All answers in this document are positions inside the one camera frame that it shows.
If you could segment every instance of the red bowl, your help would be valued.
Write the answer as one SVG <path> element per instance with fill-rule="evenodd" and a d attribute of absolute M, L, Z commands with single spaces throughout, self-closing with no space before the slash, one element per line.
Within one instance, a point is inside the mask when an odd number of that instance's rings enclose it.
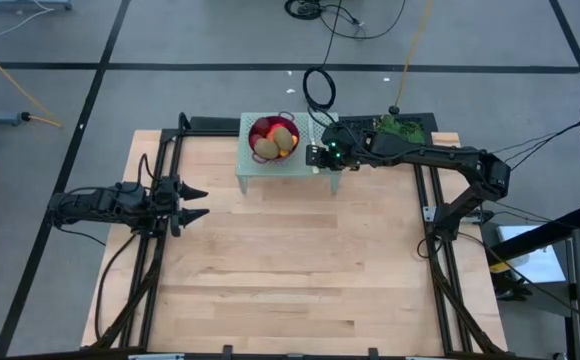
<path fill-rule="evenodd" d="M 283 125 L 286 129 L 288 129 L 288 131 L 290 131 L 290 134 L 294 135 L 297 137 L 297 144 L 292 148 L 292 150 L 290 150 L 290 152 L 288 153 L 287 156 L 277 156 L 274 159 L 264 159 L 262 157 L 260 157 L 259 155 L 254 153 L 254 147 L 253 144 L 250 142 L 250 137 L 252 137 L 252 135 L 256 134 L 257 132 L 255 131 L 254 128 L 254 124 L 253 126 L 250 127 L 250 132 L 248 133 L 248 144 L 250 145 L 250 149 L 252 149 L 252 159 L 258 163 L 266 163 L 268 161 L 281 161 L 284 159 L 289 158 L 292 153 L 294 153 L 294 151 L 297 149 L 297 146 L 299 146 L 299 143 L 301 142 L 301 135 L 299 135 L 299 129 L 297 129 L 297 125 L 294 124 L 293 120 L 294 120 L 294 116 L 293 119 L 288 119 L 286 117 L 281 116 L 281 114 L 288 114 L 291 115 L 290 113 L 280 113 L 277 116 L 265 116 L 264 119 L 268 120 L 268 123 L 270 124 L 270 127 L 273 127 L 276 124 L 281 124 Z"/>

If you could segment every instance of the potato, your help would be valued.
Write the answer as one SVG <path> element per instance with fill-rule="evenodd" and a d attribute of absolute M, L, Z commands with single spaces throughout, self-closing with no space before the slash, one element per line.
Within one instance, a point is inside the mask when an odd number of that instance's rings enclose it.
<path fill-rule="evenodd" d="M 292 134 L 288 129 L 280 127 L 274 130 L 273 133 L 274 142 L 277 143 L 279 149 L 285 151 L 291 151 L 294 147 L 294 141 L 292 141 Z"/>
<path fill-rule="evenodd" d="M 254 144 L 254 153 L 264 159 L 275 159 L 279 156 L 279 147 L 274 142 L 261 138 Z"/>

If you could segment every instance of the wooden tabletop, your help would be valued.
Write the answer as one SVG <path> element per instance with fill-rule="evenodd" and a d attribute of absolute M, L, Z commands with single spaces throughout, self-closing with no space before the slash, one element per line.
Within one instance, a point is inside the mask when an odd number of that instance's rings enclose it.
<path fill-rule="evenodd" d="M 154 168 L 159 135 L 135 132 L 124 180 L 136 179 L 143 153 Z M 440 145 L 459 141 L 454 133 L 433 135 Z M 210 214 L 167 239 L 150 351 L 216 353 L 230 344 L 235 353 L 365 355 L 377 347 L 381 355 L 443 354 L 428 262 L 415 251 L 423 226 L 411 165 L 346 171 L 334 196 L 319 177 L 255 178 L 243 195 L 236 138 L 190 137 L 183 144 L 182 179 L 210 193 L 185 207 Z M 440 174 L 446 201 L 467 187 L 454 171 Z M 479 236 L 476 226 L 461 231 Z M 126 226 L 112 227 L 102 269 L 128 238 Z M 127 300 L 138 243 L 108 274 L 102 331 Z M 467 308 L 505 349 L 483 248 L 461 237 L 454 248 Z M 95 340 L 95 300 L 96 293 L 84 345 Z M 142 313 L 135 315 L 135 344 Z"/>

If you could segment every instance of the green object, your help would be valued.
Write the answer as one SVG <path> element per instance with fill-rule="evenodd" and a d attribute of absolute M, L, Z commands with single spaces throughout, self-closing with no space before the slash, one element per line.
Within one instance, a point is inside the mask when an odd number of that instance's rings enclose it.
<path fill-rule="evenodd" d="M 425 144 L 426 142 L 425 132 L 421 123 L 395 119 L 392 115 L 384 115 L 375 120 L 375 130 L 398 135 L 403 140 L 415 144 Z"/>

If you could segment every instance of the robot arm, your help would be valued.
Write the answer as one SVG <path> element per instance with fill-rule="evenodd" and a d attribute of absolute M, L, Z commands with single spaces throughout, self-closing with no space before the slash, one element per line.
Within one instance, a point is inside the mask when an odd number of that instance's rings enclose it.
<path fill-rule="evenodd" d="M 78 221 L 126 224 L 132 232 L 151 231 L 162 218 L 170 219 L 170 232 L 180 236 L 180 226 L 208 213 L 207 209 L 188 210 L 179 206 L 179 199 L 193 200 L 208 195 L 179 181 L 179 176 L 162 176 L 156 180 L 154 193 L 136 182 L 117 183 L 88 194 L 54 194 L 48 204 L 48 214 L 54 226 L 71 225 Z"/>
<path fill-rule="evenodd" d="M 497 201 L 508 194 L 510 167 L 495 155 L 473 147 L 420 145 L 398 135 L 354 133 L 345 125 L 332 123 L 321 138 L 326 147 L 308 145 L 306 164 L 340 171 L 358 170 L 361 165 L 396 166 L 401 163 L 456 170 L 468 181 L 468 189 L 452 203 L 442 204 L 429 223 L 445 239 L 457 238 L 461 219 L 484 201 Z"/>

